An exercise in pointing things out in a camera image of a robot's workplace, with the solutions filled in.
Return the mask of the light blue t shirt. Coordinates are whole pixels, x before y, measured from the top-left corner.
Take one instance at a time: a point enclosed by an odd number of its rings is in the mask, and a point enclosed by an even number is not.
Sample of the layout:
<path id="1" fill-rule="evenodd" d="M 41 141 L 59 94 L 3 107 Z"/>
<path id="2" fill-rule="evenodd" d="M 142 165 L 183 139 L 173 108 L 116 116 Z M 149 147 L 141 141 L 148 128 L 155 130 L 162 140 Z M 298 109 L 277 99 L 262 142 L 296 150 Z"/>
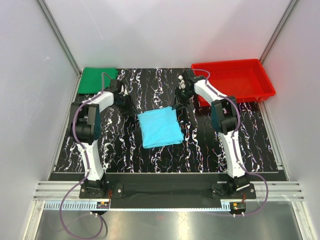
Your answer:
<path id="1" fill-rule="evenodd" d="M 137 115 L 144 149 L 181 144 L 181 131 L 177 111 L 171 106 L 145 111 Z"/>

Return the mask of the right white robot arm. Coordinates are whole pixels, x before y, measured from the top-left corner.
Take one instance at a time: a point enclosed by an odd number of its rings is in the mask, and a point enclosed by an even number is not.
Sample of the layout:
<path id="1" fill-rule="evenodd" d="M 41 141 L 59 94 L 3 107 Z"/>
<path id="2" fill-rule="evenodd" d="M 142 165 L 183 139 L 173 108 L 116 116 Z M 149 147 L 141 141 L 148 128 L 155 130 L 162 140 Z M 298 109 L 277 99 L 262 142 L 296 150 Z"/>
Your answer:
<path id="1" fill-rule="evenodd" d="M 221 93 L 205 79 L 183 79 L 180 75 L 178 84 L 172 109 L 186 107 L 194 95 L 199 95 L 211 104 L 211 123 L 222 142 L 229 176 L 227 183 L 215 192 L 220 196 L 239 198 L 250 186 L 250 182 L 247 179 L 248 171 L 244 166 L 240 150 L 240 113 L 236 99 Z"/>

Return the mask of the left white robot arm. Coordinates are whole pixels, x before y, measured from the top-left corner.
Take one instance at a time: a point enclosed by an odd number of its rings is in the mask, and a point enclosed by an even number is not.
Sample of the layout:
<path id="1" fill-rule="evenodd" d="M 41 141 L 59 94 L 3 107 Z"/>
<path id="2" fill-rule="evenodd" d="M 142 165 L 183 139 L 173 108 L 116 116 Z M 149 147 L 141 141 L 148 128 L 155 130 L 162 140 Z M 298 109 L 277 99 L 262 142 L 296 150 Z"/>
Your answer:
<path id="1" fill-rule="evenodd" d="M 137 115 L 125 84 L 116 80 L 92 98 L 82 102 L 74 101 L 70 105 L 69 135 L 80 151 L 85 168 L 84 179 L 80 181 L 81 198 L 111 195 L 100 161 L 98 140 L 102 135 L 101 112 L 113 106 L 125 117 L 134 118 Z"/>

